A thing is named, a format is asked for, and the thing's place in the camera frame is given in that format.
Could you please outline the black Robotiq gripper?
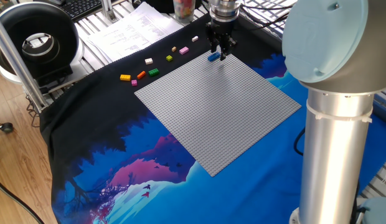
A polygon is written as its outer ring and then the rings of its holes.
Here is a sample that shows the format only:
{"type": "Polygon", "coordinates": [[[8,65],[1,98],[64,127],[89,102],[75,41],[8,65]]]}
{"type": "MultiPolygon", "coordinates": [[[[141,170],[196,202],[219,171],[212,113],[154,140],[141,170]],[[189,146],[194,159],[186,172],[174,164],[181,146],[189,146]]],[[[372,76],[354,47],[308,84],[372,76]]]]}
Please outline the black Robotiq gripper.
{"type": "Polygon", "coordinates": [[[233,27],[234,21],[220,22],[211,20],[206,23],[206,34],[211,45],[211,52],[215,52],[219,45],[221,48],[221,61],[230,53],[230,47],[234,47],[237,44],[232,38],[233,27]]]}

